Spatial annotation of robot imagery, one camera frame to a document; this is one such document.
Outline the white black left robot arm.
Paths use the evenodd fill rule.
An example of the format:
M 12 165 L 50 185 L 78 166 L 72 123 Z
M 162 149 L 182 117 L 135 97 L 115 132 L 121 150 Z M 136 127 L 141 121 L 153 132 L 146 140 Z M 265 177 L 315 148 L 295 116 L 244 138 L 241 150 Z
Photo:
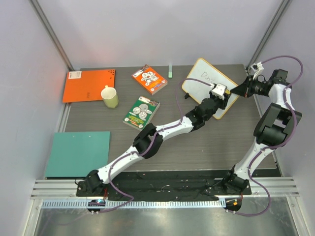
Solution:
M 158 126 L 149 123 L 121 156 L 106 166 L 87 174 L 87 190 L 94 196 L 100 196 L 104 192 L 105 185 L 109 184 L 115 176 L 134 163 L 153 157 L 164 141 L 203 127 L 218 109 L 226 108 L 229 97 L 229 94 L 224 94 L 222 98 L 210 95 L 179 120 Z

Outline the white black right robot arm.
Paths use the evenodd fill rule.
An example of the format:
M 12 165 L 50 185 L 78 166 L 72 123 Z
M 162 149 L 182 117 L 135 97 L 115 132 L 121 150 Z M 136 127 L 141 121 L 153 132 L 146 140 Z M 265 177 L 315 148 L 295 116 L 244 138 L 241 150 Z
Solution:
M 271 104 L 254 129 L 255 140 L 251 148 L 222 180 L 222 188 L 227 194 L 241 194 L 249 187 L 251 174 L 267 155 L 288 142 L 301 119 L 302 114 L 295 111 L 290 100 L 291 85 L 286 80 L 287 74 L 285 70 L 276 69 L 266 82 L 248 75 L 241 85 L 231 90 L 242 97 L 267 96 Z

